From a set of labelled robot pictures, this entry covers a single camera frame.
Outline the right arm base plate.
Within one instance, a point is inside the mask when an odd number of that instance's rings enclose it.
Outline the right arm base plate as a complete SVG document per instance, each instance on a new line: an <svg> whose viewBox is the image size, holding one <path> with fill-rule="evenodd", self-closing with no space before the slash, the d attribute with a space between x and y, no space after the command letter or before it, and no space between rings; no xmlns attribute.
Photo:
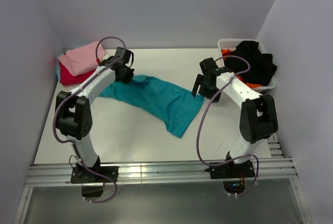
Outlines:
<svg viewBox="0 0 333 224"><path fill-rule="evenodd" d="M243 164L235 164L230 162L219 167L206 168L204 170L210 174L211 179L235 179L235 178L253 178L255 169L253 163L248 160Z"/></svg>

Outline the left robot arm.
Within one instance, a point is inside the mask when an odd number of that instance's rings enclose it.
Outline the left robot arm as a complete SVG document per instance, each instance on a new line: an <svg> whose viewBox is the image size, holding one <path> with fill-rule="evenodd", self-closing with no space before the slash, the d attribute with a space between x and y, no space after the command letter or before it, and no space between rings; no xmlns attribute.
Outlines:
<svg viewBox="0 0 333 224"><path fill-rule="evenodd" d="M134 53L118 47L113 56L98 63L96 70L81 85L70 92L61 91L56 96L53 133L58 138L56 131L59 130L66 139L57 141L72 145L78 172L89 182L101 177L100 158L90 137L93 126L91 104L114 82L129 83L134 75L133 62Z"/></svg>

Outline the teal t shirt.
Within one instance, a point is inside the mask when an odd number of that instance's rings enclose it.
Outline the teal t shirt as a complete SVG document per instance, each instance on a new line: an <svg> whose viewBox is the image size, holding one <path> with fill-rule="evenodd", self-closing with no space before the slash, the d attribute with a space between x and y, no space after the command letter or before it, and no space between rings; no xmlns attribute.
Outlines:
<svg viewBox="0 0 333 224"><path fill-rule="evenodd" d="M204 97L176 84L146 75L136 75L127 84L114 82L99 95L141 108L162 120L166 130L181 138L203 106Z"/></svg>

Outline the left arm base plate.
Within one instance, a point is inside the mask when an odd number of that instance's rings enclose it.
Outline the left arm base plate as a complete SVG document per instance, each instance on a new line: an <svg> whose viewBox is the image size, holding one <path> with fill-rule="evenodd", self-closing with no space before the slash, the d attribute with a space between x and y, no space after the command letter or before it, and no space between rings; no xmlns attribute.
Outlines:
<svg viewBox="0 0 333 224"><path fill-rule="evenodd" d="M102 166L98 168L98 170L95 173L101 174L102 176L108 177L112 179L114 182L116 182L119 174L119 167ZM109 182L109 180L99 175L96 175L95 173L87 171L82 166L76 166L72 169L70 182L72 184Z"/></svg>

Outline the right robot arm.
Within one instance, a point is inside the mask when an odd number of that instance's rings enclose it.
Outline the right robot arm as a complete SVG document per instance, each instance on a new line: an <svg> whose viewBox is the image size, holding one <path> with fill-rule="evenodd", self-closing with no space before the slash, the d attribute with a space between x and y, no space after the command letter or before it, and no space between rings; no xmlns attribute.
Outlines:
<svg viewBox="0 0 333 224"><path fill-rule="evenodd" d="M250 70L250 63L244 58L240 60L246 64L246 69L234 73L227 67L219 67L212 57L204 59L199 64L202 73L197 75L191 92L193 97L199 94L209 100L199 130L202 129L209 108L219 101L222 93L240 108L240 138L228 152L226 160L218 164L202 162L213 168L225 165L225 171L231 177L238 176L243 171L243 163L250 160L258 146L278 130L274 98L249 88L238 78Z"/></svg>

